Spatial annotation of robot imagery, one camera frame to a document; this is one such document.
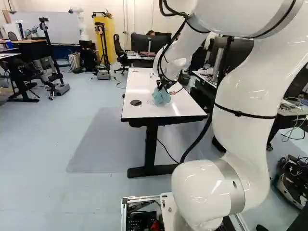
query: wheeled base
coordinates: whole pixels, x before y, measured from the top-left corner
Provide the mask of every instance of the wheeled base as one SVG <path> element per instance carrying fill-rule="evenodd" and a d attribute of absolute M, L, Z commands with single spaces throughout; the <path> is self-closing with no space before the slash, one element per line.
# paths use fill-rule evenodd
<path fill-rule="evenodd" d="M 68 92 L 71 89 L 68 83 L 56 83 L 54 84 L 54 89 L 51 87 L 47 88 L 47 91 L 49 91 L 49 100 L 53 100 L 54 96 L 62 96 L 66 92 Z"/>

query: black metal stand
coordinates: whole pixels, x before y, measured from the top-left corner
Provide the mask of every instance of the black metal stand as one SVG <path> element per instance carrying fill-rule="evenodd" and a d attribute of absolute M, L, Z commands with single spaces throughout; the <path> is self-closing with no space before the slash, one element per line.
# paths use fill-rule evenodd
<path fill-rule="evenodd" d="M 101 56 L 100 64 L 102 63 L 102 60 L 104 59 L 104 64 L 106 66 L 106 70 L 108 71 L 108 74 L 110 74 L 109 73 L 110 72 L 110 63 L 109 63 L 109 59 L 108 59 L 105 26 L 104 26 L 104 23 L 95 23 L 95 25 L 100 27 L 101 30 L 102 30 L 102 33 L 101 33 L 101 44 L 102 44 L 103 54 Z"/>
<path fill-rule="evenodd" d="M 50 38 L 49 38 L 49 35 L 48 35 L 48 32 L 47 32 L 47 27 L 46 27 L 46 24 L 45 22 L 48 21 L 47 18 L 39 18 L 39 21 L 40 21 L 40 29 L 44 31 L 44 34 L 45 34 L 45 37 L 46 37 L 46 40 L 47 40 L 47 45 L 48 45 L 48 48 L 49 48 L 49 53 L 50 53 L 50 56 L 53 60 L 53 63 L 54 63 L 54 67 L 56 68 L 57 70 L 57 75 L 53 75 L 51 78 L 50 78 L 50 82 L 53 82 L 55 81 L 56 79 L 59 79 L 60 82 L 62 84 L 64 84 L 63 82 L 63 75 L 61 74 L 60 72 L 60 69 L 59 69 L 59 65 L 57 63 L 57 60 L 54 56 L 54 53 L 53 53 L 53 49 L 52 49 L 52 45 L 51 45 L 51 41 L 50 41 Z"/>
<path fill-rule="evenodd" d="M 145 160 L 144 166 L 129 168 L 127 171 L 128 178 L 147 177 L 172 174 L 178 165 L 154 165 L 157 143 L 157 125 L 148 125 L 145 140 Z"/>
<path fill-rule="evenodd" d="M 10 70 L 10 77 L 11 80 L 15 82 L 18 92 L 15 92 L 13 95 L 11 95 L 8 98 L 8 101 L 11 102 L 29 102 L 29 103 L 37 103 L 39 102 L 39 99 L 31 99 L 29 98 L 27 94 L 27 90 L 33 88 L 35 85 L 34 83 L 29 84 L 28 86 L 25 84 L 25 82 L 20 77 L 19 70 L 17 66 L 13 63 L 13 60 L 8 62 L 8 68 Z M 22 99 L 17 99 L 16 97 L 22 95 Z"/>

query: desk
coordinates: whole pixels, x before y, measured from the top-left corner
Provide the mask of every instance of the desk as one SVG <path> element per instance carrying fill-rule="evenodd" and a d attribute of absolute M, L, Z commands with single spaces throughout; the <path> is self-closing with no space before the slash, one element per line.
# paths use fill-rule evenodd
<path fill-rule="evenodd" d="M 39 100 L 38 99 L 31 99 L 27 95 L 27 90 L 34 86 L 27 87 L 24 83 L 24 81 L 20 78 L 20 72 L 17 68 L 17 66 L 14 63 L 14 59 L 17 57 L 20 57 L 21 54 L 19 53 L 8 53 L 8 54 L 0 54 L 0 61 L 6 61 L 8 63 L 8 68 L 10 70 L 10 78 L 12 81 L 16 83 L 16 86 L 18 88 L 18 92 L 11 95 L 8 99 L 8 101 L 14 101 L 14 102 L 33 102 L 36 103 Z M 22 99 L 16 99 L 18 95 L 22 95 Z"/>
<path fill-rule="evenodd" d="M 152 93 L 159 78 L 152 73 L 152 68 L 128 70 L 121 121 L 129 122 L 134 128 L 147 127 L 144 166 L 128 169 L 128 178 L 171 174 L 177 166 L 154 165 L 158 126 L 195 122 L 207 118 L 204 110 L 184 89 L 172 95 L 170 103 L 155 105 Z M 170 90 L 177 91 L 181 88 L 181 84 L 176 83 Z M 141 105 L 131 105 L 132 100 L 140 100 Z"/>
<path fill-rule="evenodd" d="M 203 82 L 207 82 L 209 85 L 211 85 L 214 88 L 217 88 L 217 82 L 211 81 L 209 78 L 207 78 L 205 75 L 211 75 L 213 74 L 213 68 L 209 68 L 207 70 L 198 70 L 198 71 L 192 71 L 194 75 L 196 75 L 200 80 L 203 80 Z"/>
<path fill-rule="evenodd" d="M 35 43 L 35 42 L 46 42 L 46 39 L 27 39 L 27 40 L 17 40 L 17 41 L 11 41 L 12 43 L 18 44 L 18 43 Z M 0 44 L 5 44 L 4 39 L 0 39 Z"/>
<path fill-rule="evenodd" d="M 154 60 L 155 59 L 155 57 L 140 56 L 137 52 L 128 52 L 127 58 L 133 59 L 133 60 Z"/>
<path fill-rule="evenodd" d="M 4 48 L 4 49 L 0 49 L 0 53 L 1 54 L 5 54 L 5 53 L 19 53 L 18 48 Z"/>

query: black office chair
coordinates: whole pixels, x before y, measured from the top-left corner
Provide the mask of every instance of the black office chair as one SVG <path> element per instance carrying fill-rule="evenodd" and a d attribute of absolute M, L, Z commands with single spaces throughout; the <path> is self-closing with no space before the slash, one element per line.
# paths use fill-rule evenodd
<path fill-rule="evenodd" d="M 126 66 L 130 66 L 132 64 L 131 61 L 127 58 L 127 53 L 122 50 L 120 44 L 120 36 L 118 34 L 114 35 L 114 44 L 115 44 L 115 53 L 117 54 L 117 61 L 121 63 L 122 67 L 120 69 L 114 70 L 114 73 L 117 71 L 122 71 L 122 75 L 124 75 L 125 71 L 128 71 Z"/>
<path fill-rule="evenodd" d="M 18 41 L 18 38 L 17 38 L 16 34 L 14 32 L 12 32 L 12 31 L 10 31 L 8 33 L 8 37 L 9 37 L 9 40 L 11 40 L 11 41 Z"/>

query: white desk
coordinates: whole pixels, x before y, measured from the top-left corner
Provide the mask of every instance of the white desk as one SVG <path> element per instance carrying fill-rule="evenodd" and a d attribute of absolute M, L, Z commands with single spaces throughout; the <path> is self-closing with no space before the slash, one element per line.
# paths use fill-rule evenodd
<path fill-rule="evenodd" d="M 132 127 L 147 127 L 145 143 L 145 163 L 142 167 L 128 169 L 128 178 L 171 174 L 177 165 L 154 165 L 158 126 L 201 121 L 207 118 L 204 110 L 182 89 L 171 95 L 171 102 L 155 105 L 152 93 L 157 87 L 152 68 L 130 68 L 122 110 L 122 122 Z M 176 83 L 170 90 L 180 90 Z M 141 101 L 141 105 L 131 105 L 132 100 Z"/>
<path fill-rule="evenodd" d="M 20 53 L 3 53 L 3 54 L 0 54 L 0 60 L 13 57 L 13 56 L 17 56 L 17 55 L 20 55 Z"/>
<path fill-rule="evenodd" d="M 212 74 L 213 73 L 213 68 L 209 68 L 207 70 L 203 70 L 203 69 L 200 69 L 200 70 L 197 70 L 197 71 L 192 71 L 199 79 L 207 82 L 209 85 L 211 85 L 212 87 L 214 88 L 217 88 L 217 83 L 214 82 L 214 81 L 211 81 L 209 79 L 206 78 L 206 76 L 203 76 L 203 75 L 207 75 L 207 74 Z"/>
<path fill-rule="evenodd" d="M 127 53 L 127 58 L 133 59 L 133 60 L 154 60 L 155 59 L 155 57 L 140 56 L 137 52 Z"/>

